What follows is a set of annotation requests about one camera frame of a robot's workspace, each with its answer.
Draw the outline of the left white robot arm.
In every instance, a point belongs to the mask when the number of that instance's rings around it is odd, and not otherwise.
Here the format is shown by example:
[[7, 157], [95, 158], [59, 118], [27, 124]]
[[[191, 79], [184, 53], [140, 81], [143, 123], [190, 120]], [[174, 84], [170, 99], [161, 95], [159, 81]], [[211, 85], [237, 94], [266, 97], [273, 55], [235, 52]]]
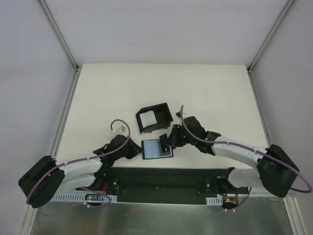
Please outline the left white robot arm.
[[90, 157], [70, 161], [57, 161], [50, 155], [42, 157], [18, 180], [18, 185], [26, 196], [26, 203], [39, 208], [60, 192], [80, 187], [99, 190], [105, 169], [119, 159], [130, 160], [141, 153], [143, 148], [131, 138], [116, 135]]

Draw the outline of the electronics board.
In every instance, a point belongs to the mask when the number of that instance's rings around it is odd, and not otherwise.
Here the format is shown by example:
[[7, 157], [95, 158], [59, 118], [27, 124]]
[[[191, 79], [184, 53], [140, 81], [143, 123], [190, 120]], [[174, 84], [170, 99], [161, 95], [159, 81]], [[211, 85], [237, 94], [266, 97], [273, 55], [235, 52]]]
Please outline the electronics board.
[[232, 197], [232, 198], [226, 198], [224, 199], [224, 204], [238, 204], [238, 198]]
[[86, 194], [85, 200], [86, 201], [104, 201], [106, 198], [99, 194]]

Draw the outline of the white credit card stack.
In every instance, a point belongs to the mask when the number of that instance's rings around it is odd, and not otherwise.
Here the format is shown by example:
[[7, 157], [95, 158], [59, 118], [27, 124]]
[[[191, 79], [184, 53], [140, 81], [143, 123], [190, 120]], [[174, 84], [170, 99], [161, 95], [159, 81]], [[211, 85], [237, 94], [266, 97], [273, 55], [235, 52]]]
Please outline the white credit card stack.
[[140, 120], [141, 120], [143, 128], [157, 124], [157, 119], [156, 119], [154, 111], [147, 111], [147, 112], [141, 113], [139, 116], [140, 116]]

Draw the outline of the left aluminium side rail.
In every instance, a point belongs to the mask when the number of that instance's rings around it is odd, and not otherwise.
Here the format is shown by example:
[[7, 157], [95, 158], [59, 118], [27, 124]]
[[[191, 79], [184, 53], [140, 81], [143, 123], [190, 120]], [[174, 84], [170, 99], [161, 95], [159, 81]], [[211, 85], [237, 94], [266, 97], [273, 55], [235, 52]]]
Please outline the left aluminium side rail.
[[75, 90], [79, 81], [79, 77], [80, 77], [80, 73], [81, 73], [81, 68], [82, 67], [78, 67], [77, 71], [74, 73], [74, 76], [71, 80], [71, 84], [70, 87], [67, 91], [67, 95], [64, 101], [64, 104], [62, 106], [62, 111], [60, 114], [60, 118], [57, 122], [56, 125], [56, 129], [49, 147], [49, 155], [52, 157], [52, 159], [56, 159], [57, 158], [57, 153], [59, 150], [59, 146], [62, 140], [62, 136], [63, 136], [63, 132], [64, 132], [64, 128], [66, 126], [66, 122], [67, 122], [67, 118], [68, 118], [68, 114], [70, 111], [70, 107], [73, 101], [73, 97], [75, 94]]

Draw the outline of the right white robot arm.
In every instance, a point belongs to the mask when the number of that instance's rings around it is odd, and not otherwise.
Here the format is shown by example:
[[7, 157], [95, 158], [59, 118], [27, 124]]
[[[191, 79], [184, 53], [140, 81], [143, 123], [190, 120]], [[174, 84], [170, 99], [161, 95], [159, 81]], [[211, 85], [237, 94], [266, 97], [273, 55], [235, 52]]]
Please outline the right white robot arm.
[[172, 148], [190, 144], [204, 154], [227, 157], [248, 165], [249, 169], [231, 169], [228, 176], [220, 180], [221, 190], [225, 193], [241, 187], [264, 187], [271, 194], [284, 198], [299, 171], [280, 146], [245, 146], [220, 133], [206, 131], [194, 116], [185, 118], [181, 125], [173, 125], [170, 135], [161, 136], [161, 142]]

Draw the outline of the right electronics board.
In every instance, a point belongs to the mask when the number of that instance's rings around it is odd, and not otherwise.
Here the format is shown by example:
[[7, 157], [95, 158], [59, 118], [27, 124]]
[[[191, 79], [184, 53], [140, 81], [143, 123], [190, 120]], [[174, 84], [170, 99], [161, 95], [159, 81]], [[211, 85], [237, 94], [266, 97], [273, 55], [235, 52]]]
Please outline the right electronics board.
[[238, 204], [238, 198], [232, 197], [232, 198], [226, 198], [224, 199], [224, 204]]

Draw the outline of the front aluminium extrusion rail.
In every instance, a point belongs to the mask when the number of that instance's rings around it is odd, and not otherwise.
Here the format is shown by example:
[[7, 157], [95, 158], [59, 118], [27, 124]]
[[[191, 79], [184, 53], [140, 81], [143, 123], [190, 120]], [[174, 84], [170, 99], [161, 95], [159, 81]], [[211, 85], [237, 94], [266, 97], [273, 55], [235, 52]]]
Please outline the front aluminium extrusion rail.
[[[269, 191], [267, 191], [265, 188], [252, 188], [251, 192], [250, 192], [250, 196], [253, 197], [277, 197], [274, 194], [270, 193]], [[295, 197], [296, 196], [296, 192], [290, 190], [286, 197]]]

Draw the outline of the left aluminium frame post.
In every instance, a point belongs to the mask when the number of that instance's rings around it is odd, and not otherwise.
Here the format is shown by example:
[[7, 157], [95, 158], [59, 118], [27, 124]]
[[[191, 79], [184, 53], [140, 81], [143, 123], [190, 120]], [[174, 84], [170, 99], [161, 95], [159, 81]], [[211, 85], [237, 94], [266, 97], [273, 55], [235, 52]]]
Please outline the left aluminium frame post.
[[45, 0], [37, 0], [37, 3], [39, 5], [39, 7], [41, 8], [44, 16], [46, 17], [46, 20], [48, 22], [48, 24], [50, 25], [59, 45], [61, 46], [61, 49], [63, 50], [63, 52], [65, 53], [69, 63], [71, 64], [71, 67], [74, 69], [74, 71], [78, 71], [79, 70], [79, 65], [76, 62], [58, 24], [57, 21], [55, 20], [52, 11], [50, 10], [47, 2]]

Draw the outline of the black card tray box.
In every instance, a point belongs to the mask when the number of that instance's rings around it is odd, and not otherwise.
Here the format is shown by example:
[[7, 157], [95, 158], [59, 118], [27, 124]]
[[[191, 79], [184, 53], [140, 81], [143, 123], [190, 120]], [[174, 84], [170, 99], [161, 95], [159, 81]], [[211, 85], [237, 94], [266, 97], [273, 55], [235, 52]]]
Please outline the black card tray box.
[[167, 129], [173, 122], [167, 102], [141, 108], [136, 113], [135, 118], [141, 134]]

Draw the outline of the black leather card holder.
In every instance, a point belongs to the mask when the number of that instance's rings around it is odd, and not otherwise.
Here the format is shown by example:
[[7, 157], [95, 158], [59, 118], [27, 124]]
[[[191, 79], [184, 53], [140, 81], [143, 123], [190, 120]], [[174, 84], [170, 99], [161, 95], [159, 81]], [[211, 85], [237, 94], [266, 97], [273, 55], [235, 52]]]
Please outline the black leather card holder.
[[142, 153], [143, 160], [172, 158], [174, 156], [171, 147], [169, 152], [161, 154], [159, 140], [144, 140], [141, 142], [141, 147], [144, 150]]

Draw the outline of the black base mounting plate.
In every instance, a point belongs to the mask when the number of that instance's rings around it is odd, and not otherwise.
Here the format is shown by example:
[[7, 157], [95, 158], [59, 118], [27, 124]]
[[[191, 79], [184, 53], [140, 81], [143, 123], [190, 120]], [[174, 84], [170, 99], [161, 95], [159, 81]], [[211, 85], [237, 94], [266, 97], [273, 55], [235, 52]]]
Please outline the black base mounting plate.
[[105, 190], [118, 202], [203, 205], [213, 196], [248, 192], [264, 187], [277, 197], [286, 194], [277, 174], [269, 168], [253, 169], [178, 169], [111, 167], [96, 173], [82, 173], [70, 178], [56, 170], [47, 178], [48, 199], [72, 189]]

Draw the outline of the aluminium frame post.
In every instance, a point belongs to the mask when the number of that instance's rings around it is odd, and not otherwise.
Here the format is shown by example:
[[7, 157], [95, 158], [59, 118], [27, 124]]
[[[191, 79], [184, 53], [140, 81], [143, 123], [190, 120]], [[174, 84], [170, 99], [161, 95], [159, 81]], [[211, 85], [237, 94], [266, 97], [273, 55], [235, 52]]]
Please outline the aluminium frame post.
[[262, 41], [259, 49], [257, 50], [255, 56], [253, 57], [251, 63], [247, 67], [248, 74], [251, 74], [253, 69], [256, 67], [258, 61], [260, 60], [261, 56], [266, 51], [267, 47], [269, 46], [271, 40], [275, 36], [276, 32], [278, 31], [279, 27], [282, 25], [283, 21], [285, 20], [288, 13], [291, 11], [293, 5], [296, 3], [296, 0], [287, 0], [282, 9], [280, 10], [278, 16], [276, 17], [274, 23], [272, 24], [271, 28], [269, 29], [268, 33], [266, 34], [264, 40]]
[[44, 16], [46, 17], [46, 20], [48, 22], [48, 24], [50, 25], [59, 45], [61, 46], [61, 49], [63, 50], [63, 52], [65, 53], [69, 63], [71, 64], [71, 67], [74, 69], [74, 71], [78, 71], [79, 70], [79, 65], [76, 62], [58, 24], [57, 21], [55, 20], [52, 11], [50, 10], [47, 2], [45, 0], [37, 0], [37, 3], [39, 5], [39, 7], [41, 8]]

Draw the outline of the aluminium side rail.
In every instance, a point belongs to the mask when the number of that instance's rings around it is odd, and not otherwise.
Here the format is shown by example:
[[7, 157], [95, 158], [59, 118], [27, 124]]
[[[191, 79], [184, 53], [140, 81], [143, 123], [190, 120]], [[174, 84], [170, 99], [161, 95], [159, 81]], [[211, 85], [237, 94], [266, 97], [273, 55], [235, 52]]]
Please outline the aluminium side rail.
[[267, 128], [267, 125], [266, 125], [266, 122], [265, 122], [265, 116], [264, 116], [264, 112], [263, 112], [262, 105], [261, 105], [261, 102], [260, 102], [260, 97], [259, 97], [259, 94], [257, 92], [256, 86], [254, 84], [253, 77], [252, 77], [251, 73], [247, 72], [247, 74], [248, 74], [249, 81], [250, 81], [250, 84], [251, 84], [252, 92], [254, 94], [255, 102], [256, 102], [256, 105], [257, 105], [257, 109], [258, 109], [258, 112], [259, 112], [259, 116], [260, 116], [260, 120], [261, 120], [261, 123], [262, 123], [263, 131], [264, 131], [264, 134], [265, 134], [266, 142], [267, 142], [268, 147], [270, 147], [272, 142], [271, 142], [269, 134], [268, 134], [268, 128]]
[[62, 140], [62, 136], [63, 136], [63, 132], [64, 132], [64, 128], [66, 126], [66, 122], [67, 122], [67, 118], [68, 118], [68, 114], [70, 111], [70, 107], [73, 101], [73, 97], [75, 94], [75, 90], [79, 81], [79, 77], [80, 77], [80, 73], [81, 73], [81, 68], [82, 67], [78, 67], [77, 71], [74, 73], [74, 76], [71, 80], [71, 84], [70, 87], [67, 91], [67, 95], [64, 101], [64, 104], [62, 106], [62, 111], [60, 114], [60, 118], [57, 122], [56, 125], [56, 129], [49, 147], [49, 155], [52, 157], [52, 159], [56, 159], [57, 158], [57, 153], [59, 150], [59, 146]]

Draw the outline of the right aluminium side rail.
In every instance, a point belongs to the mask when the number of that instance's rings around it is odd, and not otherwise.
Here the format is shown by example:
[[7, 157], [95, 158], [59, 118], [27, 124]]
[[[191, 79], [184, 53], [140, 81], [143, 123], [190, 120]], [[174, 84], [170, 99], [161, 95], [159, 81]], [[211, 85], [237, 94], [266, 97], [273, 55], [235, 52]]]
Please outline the right aluminium side rail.
[[259, 97], [259, 94], [257, 92], [256, 86], [254, 84], [253, 77], [252, 77], [251, 73], [247, 72], [247, 74], [248, 74], [249, 81], [250, 81], [250, 84], [251, 84], [252, 92], [254, 94], [255, 102], [256, 102], [256, 105], [257, 105], [257, 109], [258, 109], [258, 112], [259, 112], [259, 116], [260, 116], [260, 120], [261, 120], [261, 123], [262, 123], [263, 131], [264, 131], [264, 134], [265, 134], [266, 142], [267, 142], [268, 147], [270, 147], [272, 142], [271, 142], [269, 134], [268, 134], [268, 128], [267, 128], [267, 125], [266, 125], [266, 122], [265, 122], [265, 116], [264, 116], [264, 112], [263, 112], [262, 105], [261, 105], [261, 102], [260, 102], [260, 97]]

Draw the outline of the left electronics board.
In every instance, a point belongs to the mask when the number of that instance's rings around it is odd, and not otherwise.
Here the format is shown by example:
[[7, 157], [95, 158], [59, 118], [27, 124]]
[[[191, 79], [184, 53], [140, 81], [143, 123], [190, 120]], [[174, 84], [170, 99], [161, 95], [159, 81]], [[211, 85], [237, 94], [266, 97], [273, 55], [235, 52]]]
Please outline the left electronics board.
[[104, 201], [106, 198], [99, 194], [86, 194], [85, 200], [86, 201]]

